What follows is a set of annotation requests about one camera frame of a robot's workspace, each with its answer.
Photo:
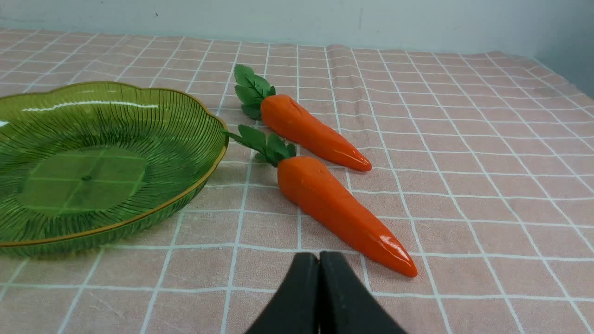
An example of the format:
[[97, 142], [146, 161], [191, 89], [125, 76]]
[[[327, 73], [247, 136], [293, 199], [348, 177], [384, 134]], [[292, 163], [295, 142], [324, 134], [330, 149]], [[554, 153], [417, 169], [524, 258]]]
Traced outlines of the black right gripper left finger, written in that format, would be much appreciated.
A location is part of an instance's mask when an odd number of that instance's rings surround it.
[[317, 334], [320, 265], [310, 252], [298, 252], [267, 306], [247, 334]]

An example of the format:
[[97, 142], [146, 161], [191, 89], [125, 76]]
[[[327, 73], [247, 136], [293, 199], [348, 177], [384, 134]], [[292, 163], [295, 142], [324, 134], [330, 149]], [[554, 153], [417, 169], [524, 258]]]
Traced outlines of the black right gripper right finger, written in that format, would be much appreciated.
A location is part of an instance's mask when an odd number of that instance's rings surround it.
[[341, 252], [320, 252], [321, 334], [405, 334], [358, 279]]

